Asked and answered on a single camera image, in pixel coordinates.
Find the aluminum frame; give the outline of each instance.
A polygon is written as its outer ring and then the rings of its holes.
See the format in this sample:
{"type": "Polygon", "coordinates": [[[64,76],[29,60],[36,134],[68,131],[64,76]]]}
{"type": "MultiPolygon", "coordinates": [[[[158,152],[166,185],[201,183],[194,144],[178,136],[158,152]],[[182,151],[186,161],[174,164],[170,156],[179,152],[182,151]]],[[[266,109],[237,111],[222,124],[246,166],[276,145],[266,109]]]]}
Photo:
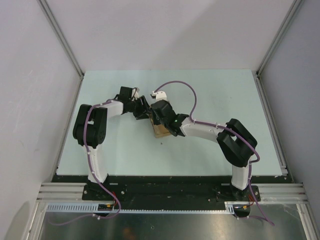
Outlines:
{"type": "Polygon", "coordinates": [[[276,33],[274,39],[272,40],[272,43],[268,50],[266,51],[266,54],[264,55],[262,62],[260,63],[258,69],[256,70],[256,73],[258,76],[261,75],[261,73],[264,71],[266,65],[268,64],[269,60],[273,56],[275,50],[279,46],[281,40],[284,38],[287,30],[291,26],[295,16],[299,12],[301,6],[303,5],[305,0],[294,0],[292,3],[290,9],[288,10],[283,22],[281,23],[281,26],[276,33]]]}
{"type": "Polygon", "coordinates": [[[63,32],[61,31],[61,28],[59,27],[59,24],[53,14],[53,12],[51,11],[47,1],[46,0],[37,0],[37,2],[39,3],[40,8],[43,11],[43,14],[45,15],[46,19],[48,20],[49,24],[51,25],[52,30],[54,31],[56,38],[59,40],[65,54],[70,59],[71,64],[74,67],[75,71],[78,73],[80,78],[83,78],[84,72],[81,70],[81,67],[80,67],[70,45],[68,44],[63,32]]]}
{"type": "Polygon", "coordinates": [[[252,73],[252,75],[253,75],[255,86],[256,86],[260,101],[261,101],[263,111],[264,111],[265,119],[266,119],[266,122],[267,122],[269,130],[270,130],[271,138],[273,141],[276,155],[278,157],[278,161],[280,164],[282,174],[287,175],[289,172],[288,172],[288,165],[287,165],[287,161],[286,161],[286,155],[285,155],[284,149],[281,145],[281,141],[279,139],[278,130],[277,130],[277,127],[275,124],[275,118],[274,118],[274,115],[271,111],[271,108],[270,108],[270,105],[269,105],[269,102],[268,102],[268,99],[266,96],[266,92],[264,90],[263,84],[262,84],[260,78],[258,77],[258,75],[254,72],[252,73]]]}
{"type": "MultiPolygon", "coordinates": [[[[261,196],[261,205],[270,204],[296,204],[305,235],[308,240],[320,240],[319,230],[317,228],[315,219],[312,215],[310,204],[306,195],[303,184],[288,183],[288,184],[256,184],[259,187],[261,196]]],[[[27,231],[23,240],[37,240],[41,233],[41,228],[45,220],[45,214],[48,206],[49,212],[79,212],[89,213],[93,208],[86,208],[92,206],[94,203],[111,203],[111,201],[83,201],[81,199],[85,183],[43,183],[41,185],[36,204],[33,210],[33,215],[30,219],[27,231]],[[63,209],[65,205],[80,206],[70,210],[63,209]]],[[[239,202],[226,202],[226,211],[222,212],[207,212],[208,214],[231,214],[230,207],[232,204],[239,204],[239,202]]],[[[150,213],[165,213],[164,211],[123,211],[122,213],[136,213],[136,214],[150,214],[150,213]]],[[[177,214],[203,214],[203,212],[176,212],[177,214]]]]}

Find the black mounting plate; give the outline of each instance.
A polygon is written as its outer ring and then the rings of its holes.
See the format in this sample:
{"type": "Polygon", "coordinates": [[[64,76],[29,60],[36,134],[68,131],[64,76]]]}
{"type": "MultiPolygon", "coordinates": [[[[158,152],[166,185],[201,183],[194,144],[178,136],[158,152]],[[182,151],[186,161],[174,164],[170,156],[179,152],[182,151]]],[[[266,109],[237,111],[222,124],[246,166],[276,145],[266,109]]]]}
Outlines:
{"type": "MultiPolygon", "coordinates": [[[[116,183],[114,181],[110,183],[109,178],[107,178],[103,185],[110,192],[115,193],[124,210],[225,210],[226,201],[236,201],[236,198],[231,194],[230,186],[221,184],[190,182],[116,183]]],[[[256,198],[259,201],[258,187],[252,186],[252,188],[253,191],[258,192],[256,198]]],[[[112,201],[113,198],[98,184],[88,181],[83,189],[82,200],[112,201]]],[[[243,196],[242,201],[248,202],[247,194],[243,196]]]]}

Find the metal floor panel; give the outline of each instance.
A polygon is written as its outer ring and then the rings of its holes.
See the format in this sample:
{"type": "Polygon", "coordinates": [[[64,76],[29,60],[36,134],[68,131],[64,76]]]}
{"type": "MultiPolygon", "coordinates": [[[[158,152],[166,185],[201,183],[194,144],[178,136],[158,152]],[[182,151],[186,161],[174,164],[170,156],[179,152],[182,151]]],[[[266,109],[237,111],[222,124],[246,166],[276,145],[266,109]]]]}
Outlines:
{"type": "MultiPolygon", "coordinates": [[[[120,214],[97,220],[82,218],[65,226],[43,222],[41,240],[306,240],[295,204],[262,208],[275,227],[257,219],[237,220],[225,214],[120,214]]],[[[47,212],[52,222],[69,221],[83,213],[47,212]]],[[[253,207],[250,215],[260,215],[253,207]]]]}

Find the white connector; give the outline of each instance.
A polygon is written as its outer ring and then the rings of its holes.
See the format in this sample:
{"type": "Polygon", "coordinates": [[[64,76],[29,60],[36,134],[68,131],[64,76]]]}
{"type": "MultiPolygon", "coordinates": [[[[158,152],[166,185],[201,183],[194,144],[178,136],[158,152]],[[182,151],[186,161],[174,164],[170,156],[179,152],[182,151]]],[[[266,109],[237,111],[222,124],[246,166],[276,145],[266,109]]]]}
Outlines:
{"type": "Polygon", "coordinates": [[[164,91],[157,91],[157,92],[152,91],[151,97],[153,99],[155,98],[156,102],[158,102],[160,100],[166,100],[167,101],[167,94],[164,91]]]}

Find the purple cable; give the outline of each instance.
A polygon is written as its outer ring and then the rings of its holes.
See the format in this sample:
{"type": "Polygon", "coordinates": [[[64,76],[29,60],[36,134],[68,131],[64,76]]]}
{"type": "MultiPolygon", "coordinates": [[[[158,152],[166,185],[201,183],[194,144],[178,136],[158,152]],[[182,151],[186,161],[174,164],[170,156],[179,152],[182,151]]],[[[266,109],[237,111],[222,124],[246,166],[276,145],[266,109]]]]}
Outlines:
{"type": "MultiPolygon", "coordinates": [[[[104,103],[101,103],[101,104],[96,104],[96,105],[93,105],[87,115],[86,115],[86,119],[85,119],[85,122],[84,122],[84,130],[83,130],[83,143],[84,143],[84,146],[86,148],[86,151],[87,153],[90,153],[90,149],[88,147],[88,144],[87,144],[87,128],[88,128],[88,122],[89,122],[89,118],[90,118],[90,115],[91,115],[91,112],[94,108],[96,107],[100,107],[100,106],[103,106],[103,105],[108,105],[110,103],[112,103],[112,100],[113,99],[108,99],[107,101],[105,101],[104,103]]],[[[94,180],[96,181],[96,183],[104,190],[106,191],[109,195],[111,195],[115,201],[118,203],[118,206],[119,206],[119,209],[118,211],[114,214],[114,215],[111,215],[111,216],[100,216],[100,215],[96,215],[94,213],[90,213],[90,214],[84,214],[84,215],[81,215],[81,216],[78,216],[72,220],[69,220],[69,221],[66,221],[66,222],[62,222],[62,223],[54,223],[54,222],[51,222],[48,218],[48,222],[49,224],[51,225],[54,225],[54,226],[64,226],[64,225],[67,225],[67,224],[70,224],[70,223],[73,223],[74,221],[77,221],[79,219],[82,219],[82,218],[85,218],[85,217],[89,217],[89,216],[93,216],[93,217],[97,217],[98,219],[112,219],[114,218],[115,216],[117,216],[120,211],[121,211],[121,203],[119,201],[119,199],[114,195],[112,194],[112,192],[110,192],[108,189],[106,189],[101,183],[100,181],[98,180],[97,176],[95,175],[95,172],[94,172],[94,169],[92,167],[92,164],[91,164],[91,159],[90,159],[90,154],[87,154],[87,158],[88,158],[88,164],[89,164],[89,168],[90,168],[90,172],[92,173],[92,176],[94,178],[94,180]]]]}
{"type": "Polygon", "coordinates": [[[265,220],[267,221],[269,224],[271,224],[272,226],[275,226],[275,224],[266,216],[266,214],[264,213],[264,211],[261,209],[261,206],[260,204],[258,203],[258,200],[257,198],[255,197],[255,193],[251,187],[251,172],[252,172],[252,166],[251,164],[252,163],[257,163],[260,161],[260,156],[258,154],[258,152],[250,145],[250,143],[248,143],[241,135],[239,135],[238,133],[236,133],[235,131],[233,131],[232,129],[226,127],[226,126],[221,126],[221,125],[218,125],[218,124],[214,124],[214,123],[209,123],[209,122],[205,122],[205,121],[197,121],[195,119],[193,119],[192,117],[192,114],[194,113],[195,109],[196,109],[196,106],[197,106],[197,94],[196,94],[196,91],[193,89],[193,87],[184,82],[184,81],[168,81],[164,84],[162,84],[161,86],[159,86],[154,92],[158,92],[162,87],[168,85],[168,84],[174,84],[174,83],[179,83],[179,84],[184,84],[186,86],[188,86],[191,91],[193,92],[193,95],[194,95],[194,105],[193,105],[193,108],[190,112],[190,115],[189,115],[189,118],[190,120],[195,123],[195,124],[202,124],[202,125],[207,125],[207,126],[211,126],[211,127],[214,127],[214,128],[219,128],[219,129],[223,129],[223,130],[226,130],[230,133],[232,133],[233,135],[235,135],[237,138],[239,138],[242,142],[244,142],[249,148],[250,150],[256,155],[256,160],[252,160],[249,162],[249,175],[248,175],[248,186],[249,186],[249,189],[250,189],[250,192],[251,192],[251,195],[253,196],[253,199],[257,205],[257,207],[259,208],[261,214],[264,216],[264,217],[261,217],[261,216],[249,216],[249,218],[254,218],[254,219],[262,219],[262,220],[265,220]]]}
{"type": "Polygon", "coordinates": [[[89,217],[89,216],[93,216],[93,214],[92,213],[84,214],[84,215],[78,216],[78,217],[76,217],[76,218],[74,218],[74,219],[72,219],[70,221],[65,221],[65,222],[62,222],[62,223],[54,223],[49,218],[47,219],[47,221],[48,221],[49,224],[51,224],[53,226],[64,226],[64,225],[68,225],[68,224],[73,223],[73,222],[75,222],[75,221],[77,221],[79,219],[82,219],[82,218],[85,218],[85,217],[89,217]]]}

